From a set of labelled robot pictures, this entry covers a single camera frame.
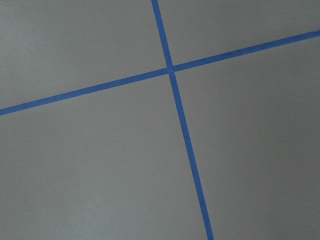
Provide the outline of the long blue tape strip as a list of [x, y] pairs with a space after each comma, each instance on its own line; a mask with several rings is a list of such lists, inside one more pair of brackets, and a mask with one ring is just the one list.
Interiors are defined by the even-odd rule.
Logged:
[[[292, 44], [295, 42], [300, 42], [300, 41], [304, 41], [304, 40], [308, 40], [308, 39], [312, 39], [312, 38], [317, 38], [319, 36], [320, 36], [319, 30], [311, 31], [311, 32], [307, 32], [307, 33], [302, 33], [302, 34], [298, 34], [298, 35], [294, 35], [294, 36], [290, 36], [290, 37], [286, 37], [286, 38], [282, 38], [282, 39], [278, 39], [278, 40], [268, 41], [265, 43], [261, 43], [261, 44], [257, 44], [257, 45], [253, 45], [253, 46], [249, 46], [249, 47], [245, 47], [245, 48], [241, 48], [241, 49], [237, 49], [237, 50], [233, 50], [233, 51], [229, 51], [229, 52], [225, 52], [225, 53], [221, 53], [221, 54], [217, 54], [217, 55], [213, 55], [213, 56], [209, 56], [209, 57], [205, 57], [205, 58], [201, 58], [201, 59], [197, 59], [197, 60], [193, 60], [193, 61], [189, 61], [189, 62], [185, 62], [185, 63], [181, 63], [181, 64], [173, 66], [173, 70], [176, 72], [180, 72], [180, 71], [192, 69], [192, 68], [203, 66], [203, 65], [212, 64], [215, 62], [220, 62], [220, 61], [224, 61], [227, 59], [232, 59], [232, 58], [236, 58], [239, 56], [248, 55], [248, 54], [252, 54], [255, 52], [260, 52], [260, 51], [264, 51], [264, 50], [271, 49], [271, 48], [276, 48], [279, 46]], [[169, 73], [169, 71], [166, 68], [161, 68], [161, 69], [153, 70], [150, 72], [145, 72], [142, 74], [133, 75], [133, 76], [113, 80], [110, 82], [105, 82], [105, 83], [101, 83], [101, 84], [97, 84], [97, 85], [65, 92], [65, 93], [58, 94], [58, 95], [53, 95], [53, 96], [45, 97], [42, 99], [37, 99], [37, 100], [21, 103], [18, 105], [9, 106], [6, 108], [2, 108], [0, 110], [0, 114], [2, 116], [4, 116], [4, 115], [12, 114], [15, 112], [20, 112], [20, 111], [24, 111], [24, 110], [31, 109], [31, 108], [36, 108], [39, 106], [44, 106], [47, 104], [52, 104], [55, 102], [60, 102], [60, 101], [76, 98], [76, 97], [91, 94], [91, 93], [95, 93], [95, 92], [99, 92], [99, 91], [131, 84], [131, 83], [135, 83], [135, 82], [140, 82], [140, 81], [144, 81], [144, 80], [159, 77], [159, 76], [164, 76], [164, 75], [167, 75], [168, 73]]]

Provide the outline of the crossing blue tape strip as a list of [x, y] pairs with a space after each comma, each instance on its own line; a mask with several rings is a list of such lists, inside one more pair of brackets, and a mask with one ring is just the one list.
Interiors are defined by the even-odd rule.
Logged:
[[196, 161], [196, 157], [195, 157], [195, 153], [194, 153], [194, 149], [193, 149], [193, 145], [190, 137], [190, 132], [189, 132], [186, 115], [185, 115], [185, 111], [182, 103], [180, 89], [177, 82], [176, 72], [174, 70], [171, 51], [170, 51], [170, 47], [169, 47], [169, 43], [166, 35], [166, 30], [165, 30], [165, 26], [164, 26], [162, 14], [161, 14], [159, 2], [157, 0], [152, 0], [151, 4], [152, 4], [152, 9], [153, 9], [153, 13], [154, 13], [158, 33], [159, 33], [159, 38], [160, 38], [163, 56], [166, 64], [167, 74], [170, 80], [171, 90], [172, 90], [172, 94], [173, 94], [173, 98], [174, 98], [174, 102], [177, 110], [177, 115], [178, 115], [181, 131], [182, 131], [182, 136], [183, 136], [183, 140], [186, 148], [189, 166], [192, 173], [192, 178], [193, 178], [197, 199], [198, 199], [198, 203], [199, 203], [199, 207], [202, 215], [206, 237], [208, 240], [214, 240], [215, 237], [212, 230], [210, 216], [208, 213], [203, 186], [202, 186], [202, 182], [201, 182], [201, 178], [200, 178], [200, 174], [197, 166], [197, 161]]

